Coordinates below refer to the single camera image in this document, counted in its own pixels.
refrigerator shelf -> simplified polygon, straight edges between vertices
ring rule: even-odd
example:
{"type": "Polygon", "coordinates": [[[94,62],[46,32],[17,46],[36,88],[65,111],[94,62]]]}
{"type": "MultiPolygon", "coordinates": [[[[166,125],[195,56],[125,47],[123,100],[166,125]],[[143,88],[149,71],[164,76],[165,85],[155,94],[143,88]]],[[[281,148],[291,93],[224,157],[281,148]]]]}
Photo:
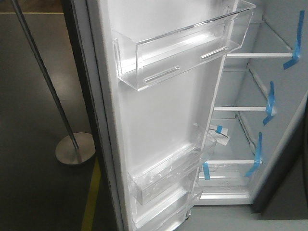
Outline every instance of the refrigerator shelf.
{"type": "Polygon", "coordinates": [[[129,38],[114,30],[118,77],[143,90],[242,46],[255,5],[221,0],[214,18],[151,38],[129,38]]]}
{"type": "Polygon", "coordinates": [[[277,34],[267,23],[266,18],[263,18],[260,22],[259,39],[262,44],[259,47],[255,47],[254,52],[241,52],[241,53],[229,53],[228,58],[253,58],[253,59],[281,59],[292,58],[293,50],[288,44],[277,34]]]}
{"type": "MultiPolygon", "coordinates": [[[[242,90],[237,98],[237,105],[249,105],[252,103],[256,106],[267,105],[269,87],[269,85],[262,81],[257,71],[249,65],[249,69],[242,82],[242,90]]],[[[268,116],[267,112],[241,111],[238,115],[251,141],[257,144],[259,132],[264,129],[263,120],[268,116]]]]}
{"type": "Polygon", "coordinates": [[[141,176],[131,176],[128,173],[131,194],[141,205],[146,204],[180,179],[197,170],[201,164],[200,155],[200,149],[190,148],[184,152],[175,153],[141,176]]]}
{"type": "Polygon", "coordinates": [[[207,161],[208,173],[201,169],[199,185],[203,188],[202,204],[215,204],[217,200],[248,199],[250,178],[246,173],[255,162],[255,145],[247,138],[239,118],[212,119],[211,125],[228,128],[227,145],[217,143],[213,157],[207,161]]]}
{"type": "Polygon", "coordinates": [[[268,89],[262,83],[259,84],[253,72],[254,70],[251,69],[224,70],[219,89],[225,89],[228,86],[229,90],[217,98],[214,117],[218,114],[221,117],[223,113],[228,112],[252,113],[266,117],[268,89]]]}

stanchion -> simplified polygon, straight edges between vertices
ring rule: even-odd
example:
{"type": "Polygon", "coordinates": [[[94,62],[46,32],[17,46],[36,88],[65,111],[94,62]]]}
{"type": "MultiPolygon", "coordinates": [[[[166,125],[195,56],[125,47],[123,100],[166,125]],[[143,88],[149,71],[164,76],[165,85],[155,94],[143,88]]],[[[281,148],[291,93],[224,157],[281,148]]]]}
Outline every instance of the stanchion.
{"type": "Polygon", "coordinates": [[[31,31],[29,30],[29,27],[27,25],[23,12],[19,6],[18,0],[11,0],[11,2],[15,9],[16,16],[20,22],[22,29],[24,30],[25,36],[29,42],[31,50],[42,71],[42,74],[45,78],[45,81],[48,85],[48,88],[51,92],[51,95],[54,99],[54,102],[59,110],[61,118],[68,132],[68,136],[64,137],[58,143],[56,150],[55,150],[55,155],[57,159],[64,164],[67,164],[67,165],[81,164],[87,161],[88,159],[90,159],[95,153],[95,147],[94,147],[92,135],[88,133],[84,133],[84,132],[80,132],[80,133],[72,132],[71,126],[69,125],[64,109],[61,105],[59,97],[56,93],[56,90],[47,72],[46,66],[42,60],[39,50],[32,37],[31,31]]]}

yellow floor line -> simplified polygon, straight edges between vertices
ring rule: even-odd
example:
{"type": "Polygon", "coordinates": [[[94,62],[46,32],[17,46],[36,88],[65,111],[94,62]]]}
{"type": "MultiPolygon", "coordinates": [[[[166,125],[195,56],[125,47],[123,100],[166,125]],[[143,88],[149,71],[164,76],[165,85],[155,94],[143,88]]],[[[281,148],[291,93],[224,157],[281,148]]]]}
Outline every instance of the yellow floor line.
{"type": "Polygon", "coordinates": [[[98,189],[100,186],[101,171],[97,158],[95,159],[92,179],[90,183],[90,189],[87,199],[85,212],[83,214],[83,221],[81,225],[81,231],[91,231],[96,207],[96,199],[98,195],[98,189]]]}

metal pole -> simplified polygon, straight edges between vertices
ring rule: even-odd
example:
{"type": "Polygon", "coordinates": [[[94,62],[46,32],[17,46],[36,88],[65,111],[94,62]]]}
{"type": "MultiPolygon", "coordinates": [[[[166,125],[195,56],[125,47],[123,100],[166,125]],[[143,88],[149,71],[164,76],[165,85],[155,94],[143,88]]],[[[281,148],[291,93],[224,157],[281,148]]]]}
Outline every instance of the metal pole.
{"type": "Polygon", "coordinates": [[[64,122],[64,125],[65,125],[66,129],[67,129],[68,135],[69,135],[69,137],[72,140],[74,148],[76,149],[76,151],[78,151],[79,150],[79,146],[77,144],[77,141],[75,139],[73,131],[72,131],[72,129],[71,129],[69,123],[68,123],[67,117],[66,117],[65,112],[64,112],[64,110],[62,108],[61,102],[60,102],[59,97],[58,97],[58,95],[56,93],[56,90],[55,90],[55,88],[54,88],[54,86],[52,84],[52,81],[51,81],[50,76],[49,76],[49,74],[47,72],[47,69],[46,69],[45,64],[44,64],[44,62],[42,60],[42,57],[41,57],[41,55],[39,53],[39,50],[38,50],[38,48],[37,48],[37,46],[35,44],[35,41],[34,41],[34,39],[32,37],[32,34],[31,34],[30,30],[29,30],[29,27],[27,25],[27,22],[25,20],[23,12],[22,12],[19,4],[18,4],[18,0],[11,0],[11,2],[12,2],[12,5],[13,5],[13,7],[15,9],[15,12],[16,12],[18,20],[20,22],[20,25],[23,28],[24,33],[26,35],[26,38],[27,38],[27,40],[28,40],[28,42],[30,44],[31,50],[34,53],[34,56],[35,56],[35,58],[37,60],[37,63],[38,63],[38,65],[39,65],[39,67],[40,67],[40,69],[42,71],[42,74],[43,74],[43,76],[45,78],[45,81],[46,81],[46,83],[48,85],[48,88],[49,88],[49,90],[51,92],[51,95],[52,95],[52,97],[53,97],[53,99],[54,99],[54,101],[55,101],[55,103],[57,105],[57,108],[58,108],[58,110],[60,112],[61,118],[62,118],[62,120],[64,122]]]}

refrigerator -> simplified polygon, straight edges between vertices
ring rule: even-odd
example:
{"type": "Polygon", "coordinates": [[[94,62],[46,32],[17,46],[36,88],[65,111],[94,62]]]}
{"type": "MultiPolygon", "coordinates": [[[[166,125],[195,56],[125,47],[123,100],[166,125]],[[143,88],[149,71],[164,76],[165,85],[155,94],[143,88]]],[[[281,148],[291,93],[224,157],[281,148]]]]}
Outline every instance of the refrigerator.
{"type": "Polygon", "coordinates": [[[194,205],[258,208],[305,111],[308,3],[63,6],[118,229],[172,231],[194,205]]]}

